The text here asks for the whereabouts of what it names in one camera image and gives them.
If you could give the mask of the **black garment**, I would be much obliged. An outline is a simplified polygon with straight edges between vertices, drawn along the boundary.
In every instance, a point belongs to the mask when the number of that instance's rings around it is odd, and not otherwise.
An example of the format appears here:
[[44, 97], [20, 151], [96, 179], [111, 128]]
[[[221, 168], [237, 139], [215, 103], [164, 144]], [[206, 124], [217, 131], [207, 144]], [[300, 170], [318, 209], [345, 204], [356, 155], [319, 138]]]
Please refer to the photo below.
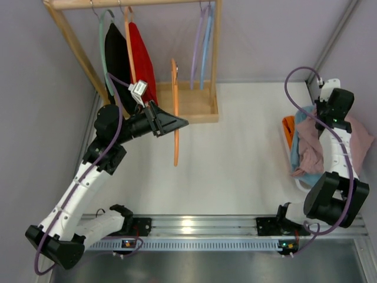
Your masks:
[[[130, 84], [131, 73], [128, 59], [127, 42], [120, 30], [111, 23], [104, 42], [107, 71], [120, 81]], [[134, 115], [136, 102], [128, 88], [117, 81], [114, 82], [121, 103], [129, 115]]]

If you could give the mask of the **orange garment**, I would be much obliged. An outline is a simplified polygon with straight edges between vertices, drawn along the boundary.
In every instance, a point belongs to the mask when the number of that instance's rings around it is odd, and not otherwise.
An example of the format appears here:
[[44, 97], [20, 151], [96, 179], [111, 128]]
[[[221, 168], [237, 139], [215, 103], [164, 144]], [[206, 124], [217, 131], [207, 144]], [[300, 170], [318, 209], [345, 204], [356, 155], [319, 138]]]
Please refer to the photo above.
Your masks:
[[292, 148], [293, 137], [295, 133], [295, 117], [286, 116], [282, 119], [283, 132], [287, 141], [288, 147]]

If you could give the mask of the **aluminium mounting rail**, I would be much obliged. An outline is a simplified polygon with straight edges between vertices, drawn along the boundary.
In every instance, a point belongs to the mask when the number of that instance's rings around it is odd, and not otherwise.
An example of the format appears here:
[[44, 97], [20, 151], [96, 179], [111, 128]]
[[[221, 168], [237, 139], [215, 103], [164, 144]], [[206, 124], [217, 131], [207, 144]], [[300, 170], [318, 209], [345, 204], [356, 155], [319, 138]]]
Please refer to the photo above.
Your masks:
[[[151, 218], [151, 236], [257, 236], [261, 227], [254, 215], [135, 215]], [[330, 238], [368, 236], [361, 216], [348, 228], [336, 228]]]

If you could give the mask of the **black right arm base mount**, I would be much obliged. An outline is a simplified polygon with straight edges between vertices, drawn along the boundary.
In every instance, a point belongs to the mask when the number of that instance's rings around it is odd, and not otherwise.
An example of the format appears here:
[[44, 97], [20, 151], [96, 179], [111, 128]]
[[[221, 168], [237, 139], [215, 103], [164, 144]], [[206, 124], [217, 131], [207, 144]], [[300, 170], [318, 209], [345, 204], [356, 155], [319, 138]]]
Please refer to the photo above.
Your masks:
[[259, 236], [290, 236], [292, 233], [277, 217], [258, 217], [256, 225]]

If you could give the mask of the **light blue plastic hanger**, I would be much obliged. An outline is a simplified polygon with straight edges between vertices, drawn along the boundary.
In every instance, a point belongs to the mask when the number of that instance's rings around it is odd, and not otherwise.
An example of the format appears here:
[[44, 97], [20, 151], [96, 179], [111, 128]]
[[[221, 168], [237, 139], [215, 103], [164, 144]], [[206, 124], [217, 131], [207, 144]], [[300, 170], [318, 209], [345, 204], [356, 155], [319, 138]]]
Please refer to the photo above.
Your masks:
[[202, 59], [201, 59], [201, 73], [200, 73], [200, 89], [204, 89], [204, 75], [206, 71], [207, 65], [207, 57], [209, 53], [209, 42], [211, 36], [211, 30], [213, 26], [213, 16], [214, 16], [214, 5], [209, 2], [207, 6], [207, 24], [206, 24], [206, 31], [204, 33], [203, 38], [203, 52], [202, 52]]

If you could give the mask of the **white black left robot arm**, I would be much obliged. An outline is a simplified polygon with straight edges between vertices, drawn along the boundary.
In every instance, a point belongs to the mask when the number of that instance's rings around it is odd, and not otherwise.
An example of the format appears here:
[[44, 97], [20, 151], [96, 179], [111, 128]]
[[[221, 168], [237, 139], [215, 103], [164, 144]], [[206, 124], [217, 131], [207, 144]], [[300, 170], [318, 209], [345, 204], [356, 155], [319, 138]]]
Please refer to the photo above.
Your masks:
[[149, 133], [164, 136], [188, 124], [188, 120], [162, 110], [153, 101], [129, 119], [124, 118], [115, 104], [101, 107], [94, 123], [96, 137], [84, 154], [76, 176], [51, 213], [25, 233], [37, 255], [69, 270], [96, 242], [108, 236], [134, 236], [133, 213], [123, 205], [112, 205], [104, 214], [83, 225], [80, 220], [93, 197], [126, 156], [123, 143]]

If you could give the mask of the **light blue garment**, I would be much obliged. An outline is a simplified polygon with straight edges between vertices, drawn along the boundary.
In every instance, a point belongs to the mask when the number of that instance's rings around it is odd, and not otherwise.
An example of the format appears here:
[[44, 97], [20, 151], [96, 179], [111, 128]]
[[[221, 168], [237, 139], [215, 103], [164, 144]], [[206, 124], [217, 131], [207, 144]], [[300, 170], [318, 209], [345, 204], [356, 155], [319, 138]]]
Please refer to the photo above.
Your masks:
[[295, 133], [290, 149], [291, 174], [312, 188], [324, 172], [323, 150], [315, 120], [306, 113], [316, 114], [315, 106], [306, 106], [295, 114]]

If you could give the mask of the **wooden clothes rack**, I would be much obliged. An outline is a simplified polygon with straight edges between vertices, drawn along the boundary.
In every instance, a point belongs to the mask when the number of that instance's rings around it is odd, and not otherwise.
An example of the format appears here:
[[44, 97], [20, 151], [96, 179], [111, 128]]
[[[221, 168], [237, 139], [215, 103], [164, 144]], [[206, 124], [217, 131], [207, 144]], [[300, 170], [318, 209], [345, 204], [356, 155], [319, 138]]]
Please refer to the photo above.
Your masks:
[[[42, 2], [54, 20], [56, 26], [61, 31], [68, 46], [74, 53], [81, 68], [89, 78], [97, 93], [105, 104], [110, 101], [105, 84], [100, 79], [90, 59], [87, 57], [80, 41], [78, 40], [70, 23], [66, 19], [63, 10], [68, 9], [91, 9], [91, 8], [111, 8], [115, 6], [135, 7], [142, 5], [164, 5], [183, 4], [184, 1], [43, 1]], [[203, 89], [196, 81], [194, 88], [190, 88], [188, 81], [179, 82], [178, 96], [180, 114], [190, 123], [217, 123], [219, 121], [219, 110], [216, 96], [217, 63], [219, 54], [220, 27], [222, 1], [214, 1], [214, 24], [213, 43], [211, 57], [211, 77], [204, 82]]]

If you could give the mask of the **mint green hanger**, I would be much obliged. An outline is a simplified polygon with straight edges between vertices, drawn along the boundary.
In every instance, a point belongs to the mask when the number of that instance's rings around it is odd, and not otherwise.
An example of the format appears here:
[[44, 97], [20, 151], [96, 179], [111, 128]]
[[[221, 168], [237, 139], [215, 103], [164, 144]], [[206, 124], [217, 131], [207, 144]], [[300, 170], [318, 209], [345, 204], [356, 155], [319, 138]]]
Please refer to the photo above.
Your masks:
[[96, 15], [96, 17], [98, 18], [98, 22], [99, 22], [99, 43], [100, 43], [100, 56], [101, 56], [101, 63], [102, 63], [102, 69], [103, 69], [103, 72], [104, 72], [104, 77], [105, 77], [105, 85], [108, 89], [108, 94], [111, 96], [111, 97], [114, 97], [114, 90], [113, 90], [113, 87], [111, 86], [111, 83], [107, 77], [107, 73], [108, 73], [108, 70], [107, 70], [107, 64], [106, 64], [106, 59], [105, 59], [105, 33], [104, 33], [104, 18], [105, 18], [105, 15], [106, 13], [108, 13], [111, 17], [111, 23], [113, 24], [114, 23], [114, 13], [112, 10], [110, 9], [106, 9], [100, 16], [96, 13], [95, 9], [94, 9], [94, 6], [93, 6], [93, 1], [90, 0], [90, 5], [91, 5], [91, 9], [93, 11], [93, 13]]

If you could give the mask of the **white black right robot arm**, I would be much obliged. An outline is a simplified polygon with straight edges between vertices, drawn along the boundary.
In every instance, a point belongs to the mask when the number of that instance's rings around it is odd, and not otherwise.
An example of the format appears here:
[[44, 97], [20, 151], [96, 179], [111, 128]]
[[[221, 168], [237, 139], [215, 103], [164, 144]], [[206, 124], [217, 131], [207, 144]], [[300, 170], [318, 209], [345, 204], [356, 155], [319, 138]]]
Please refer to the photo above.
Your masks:
[[344, 118], [351, 108], [354, 96], [350, 91], [334, 88], [320, 116], [314, 116], [294, 102], [285, 84], [289, 101], [301, 112], [314, 119], [323, 128], [317, 138], [323, 150], [324, 173], [311, 188], [303, 203], [307, 218], [317, 219], [330, 225], [321, 231], [310, 229], [307, 221], [301, 227], [314, 237], [331, 233], [338, 227], [348, 228], [369, 194], [369, 185], [358, 179], [353, 168], [350, 152], [352, 128]]

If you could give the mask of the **red garment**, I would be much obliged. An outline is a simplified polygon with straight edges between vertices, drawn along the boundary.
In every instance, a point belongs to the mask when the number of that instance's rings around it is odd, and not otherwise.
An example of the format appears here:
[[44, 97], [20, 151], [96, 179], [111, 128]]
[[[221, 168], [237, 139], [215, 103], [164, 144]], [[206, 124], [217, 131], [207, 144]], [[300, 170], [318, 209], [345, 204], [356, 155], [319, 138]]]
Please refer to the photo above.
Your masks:
[[150, 56], [136, 24], [130, 22], [128, 27], [133, 55], [133, 70], [135, 71], [135, 77], [131, 75], [131, 79], [132, 81], [145, 81], [147, 83], [147, 89], [143, 95], [143, 101], [148, 102], [153, 100], [155, 104], [158, 105], [156, 79]]

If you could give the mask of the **dusty pink trousers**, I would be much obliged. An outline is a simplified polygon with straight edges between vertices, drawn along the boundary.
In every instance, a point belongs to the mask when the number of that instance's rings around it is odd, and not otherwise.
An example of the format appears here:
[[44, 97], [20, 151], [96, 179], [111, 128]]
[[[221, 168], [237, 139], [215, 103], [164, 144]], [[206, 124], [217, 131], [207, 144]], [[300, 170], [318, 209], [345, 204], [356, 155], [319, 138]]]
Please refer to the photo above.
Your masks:
[[[349, 114], [345, 120], [352, 128], [349, 149], [352, 165], [355, 172], [360, 174], [363, 161], [375, 138]], [[323, 150], [315, 124], [305, 113], [297, 111], [290, 148], [291, 175], [309, 186], [314, 186], [324, 173]]]

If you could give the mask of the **purple plastic hanger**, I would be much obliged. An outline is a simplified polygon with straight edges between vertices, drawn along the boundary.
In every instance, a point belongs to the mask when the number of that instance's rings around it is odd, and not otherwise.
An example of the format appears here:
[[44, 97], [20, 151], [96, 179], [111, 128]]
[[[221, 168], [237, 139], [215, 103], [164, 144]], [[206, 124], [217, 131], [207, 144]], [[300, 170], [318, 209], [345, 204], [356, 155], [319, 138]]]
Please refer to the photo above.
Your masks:
[[198, 26], [197, 26], [197, 29], [196, 29], [193, 57], [192, 57], [192, 62], [191, 62], [190, 90], [194, 89], [194, 78], [195, 78], [195, 73], [196, 73], [197, 55], [198, 55], [198, 48], [199, 48], [199, 37], [201, 35], [201, 30], [202, 30], [204, 16], [206, 14], [206, 11], [207, 11], [207, 7], [203, 8], [201, 6], [200, 18], [199, 18], [199, 23], [198, 23]]

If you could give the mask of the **white laundry basket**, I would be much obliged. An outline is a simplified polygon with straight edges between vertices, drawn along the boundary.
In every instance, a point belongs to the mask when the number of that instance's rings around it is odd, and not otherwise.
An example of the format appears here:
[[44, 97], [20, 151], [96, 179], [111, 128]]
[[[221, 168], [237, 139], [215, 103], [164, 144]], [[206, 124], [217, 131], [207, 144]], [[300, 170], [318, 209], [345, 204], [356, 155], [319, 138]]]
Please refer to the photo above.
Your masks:
[[308, 184], [306, 184], [305, 182], [294, 178], [291, 174], [290, 148], [289, 148], [289, 145], [288, 145], [288, 142], [287, 142], [287, 139], [286, 139], [286, 135], [285, 135], [285, 131], [284, 131], [284, 128], [283, 128], [282, 125], [280, 125], [280, 133], [282, 135], [282, 140], [283, 140], [282, 143], [283, 143], [283, 146], [284, 146], [284, 149], [285, 149], [285, 152], [286, 152], [285, 155], [286, 155], [287, 163], [288, 163], [288, 175], [289, 175], [290, 179], [294, 181], [295, 186], [297, 187], [298, 190], [300, 190], [301, 192], [304, 192], [304, 193], [308, 193], [310, 186]]

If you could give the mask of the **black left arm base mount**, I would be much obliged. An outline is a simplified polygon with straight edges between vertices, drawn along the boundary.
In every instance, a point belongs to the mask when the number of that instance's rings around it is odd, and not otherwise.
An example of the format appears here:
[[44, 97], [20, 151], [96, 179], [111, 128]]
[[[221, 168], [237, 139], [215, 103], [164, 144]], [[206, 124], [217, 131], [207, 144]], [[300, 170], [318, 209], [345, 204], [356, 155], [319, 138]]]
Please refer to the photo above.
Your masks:
[[151, 232], [151, 223], [151, 218], [129, 217], [124, 220], [119, 231], [113, 232], [107, 237], [148, 236]]

